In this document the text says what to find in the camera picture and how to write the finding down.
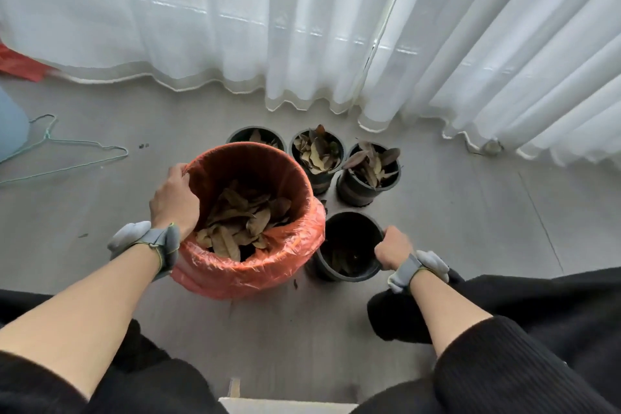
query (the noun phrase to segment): pot filled with leaves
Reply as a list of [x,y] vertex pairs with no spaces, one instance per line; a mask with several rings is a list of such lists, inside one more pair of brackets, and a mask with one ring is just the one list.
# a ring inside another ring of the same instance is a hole
[[339,198],[351,206],[367,206],[375,197],[399,182],[400,149],[386,149],[381,144],[359,141],[343,163],[337,181]]
[[329,282],[362,282],[381,270],[375,246],[384,238],[366,214],[341,212],[325,223],[325,240],[306,264],[307,270]]
[[241,143],[249,141],[251,143],[267,144],[284,151],[284,141],[275,131],[262,126],[247,126],[238,129],[227,139],[228,143]]
[[186,172],[200,200],[194,232],[172,277],[214,299],[238,299],[291,278],[323,241],[325,211],[284,151],[261,143],[217,146]]
[[315,195],[330,188],[332,177],[345,157],[343,143],[323,125],[300,131],[291,141],[291,155],[308,175]]

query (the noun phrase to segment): black bucket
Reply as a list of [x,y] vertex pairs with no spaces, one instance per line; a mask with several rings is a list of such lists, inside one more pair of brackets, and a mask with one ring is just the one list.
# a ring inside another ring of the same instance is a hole
[[339,153],[339,158],[341,159],[341,162],[338,165],[338,167],[335,167],[329,172],[322,172],[321,174],[313,174],[308,169],[308,167],[306,167],[306,165],[302,162],[302,160],[300,159],[300,152],[296,149],[296,146],[293,145],[293,141],[295,141],[295,139],[300,134],[308,135],[309,131],[310,130],[308,129],[300,131],[297,135],[293,137],[293,139],[291,139],[291,143],[289,144],[289,153],[306,172],[306,175],[309,178],[313,193],[315,195],[322,195],[322,193],[325,193],[330,188],[330,183],[332,182],[332,177],[334,177],[334,174],[336,174],[339,170],[341,170],[341,166],[343,165],[343,161],[345,159],[345,146],[343,145],[343,142],[340,139],[338,139],[337,136],[333,135],[329,131],[326,131],[325,132],[326,141],[328,141],[328,143],[331,143],[332,141],[334,141],[335,143],[338,144],[338,153]]
[[[373,147],[378,152],[384,152],[386,148],[381,144],[372,143]],[[353,154],[360,151],[360,146],[356,144],[349,153],[348,158]],[[399,172],[398,174],[389,177],[384,181],[383,187],[374,188],[367,183],[361,181],[351,169],[343,171],[337,180],[337,194],[338,198],[351,206],[367,206],[373,198],[377,197],[380,193],[386,190],[392,189],[399,179],[401,178],[401,168],[399,160],[395,160],[392,164],[388,164],[385,169],[387,173]]]
[[[366,214],[340,212],[325,222],[325,241],[306,263],[307,271],[328,282],[362,282],[381,270],[375,258],[375,246],[384,239],[379,225]],[[335,270],[330,263],[334,249],[351,249],[349,271]]]
[[241,129],[238,129],[227,139],[227,144],[229,143],[243,143],[244,141],[249,141],[250,136],[255,129],[258,129],[261,133],[261,140],[265,141],[268,145],[271,145],[274,139],[276,140],[277,147],[276,149],[280,149],[281,151],[287,152],[284,149],[284,141],[283,138],[280,137],[275,131],[268,129],[262,126],[246,126]]

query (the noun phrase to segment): hand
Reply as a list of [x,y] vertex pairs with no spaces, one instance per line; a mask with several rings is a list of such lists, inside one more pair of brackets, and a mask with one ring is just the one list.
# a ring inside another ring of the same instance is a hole
[[375,246],[375,256],[384,270],[397,270],[413,253],[409,237],[394,226],[386,228],[384,240]]
[[181,240],[194,230],[199,217],[199,199],[190,190],[190,175],[183,175],[185,164],[168,169],[168,178],[149,202],[151,226],[167,228],[175,223],[181,231]]

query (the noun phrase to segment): red plastic bag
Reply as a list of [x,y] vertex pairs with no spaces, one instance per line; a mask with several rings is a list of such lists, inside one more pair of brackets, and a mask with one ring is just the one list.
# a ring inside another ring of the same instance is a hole
[[224,259],[196,244],[194,233],[182,242],[173,279],[188,290],[218,300],[237,299],[289,279],[325,237],[325,210],[313,196],[306,173],[289,155],[259,143],[215,147],[188,164],[190,189],[201,200],[201,229],[220,192],[231,180],[257,181],[276,197],[291,200],[292,222],[263,233],[266,249],[244,262]]
[[52,67],[19,54],[0,43],[0,71],[38,82]]

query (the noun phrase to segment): pile of dried leaves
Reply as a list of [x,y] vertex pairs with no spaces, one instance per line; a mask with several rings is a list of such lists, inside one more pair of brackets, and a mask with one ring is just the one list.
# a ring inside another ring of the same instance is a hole
[[268,143],[267,141],[263,141],[263,140],[261,139],[261,132],[260,132],[257,128],[255,128],[255,130],[254,130],[254,131],[252,132],[252,134],[250,135],[250,139],[249,139],[249,141],[250,141],[251,143],[268,144],[268,145],[269,145],[269,146],[271,146],[271,147],[275,147],[276,149],[280,149],[280,148],[278,147],[278,146],[279,146],[279,144],[278,144],[278,139],[277,139],[277,138],[272,139],[272,142],[271,142],[271,143]]
[[293,145],[300,153],[300,159],[312,174],[321,174],[336,169],[341,155],[336,141],[330,141],[323,125],[309,129],[308,135],[299,134]]
[[255,249],[267,247],[263,231],[289,223],[290,207],[288,198],[272,198],[233,180],[216,200],[205,228],[196,233],[196,242],[220,257],[244,261]]
[[337,240],[325,240],[321,254],[335,272],[346,277],[359,276],[366,268],[365,260],[354,249]]
[[399,174],[398,170],[388,174],[384,171],[384,167],[392,164],[401,154],[398,147],[393,147],[382,153],[377,152],[368,141],[359,141],[358,147],[360,151],[343,163],[344,170],[351,169],[359,179],[375,188],[381,187],[382,182],[388,177]]

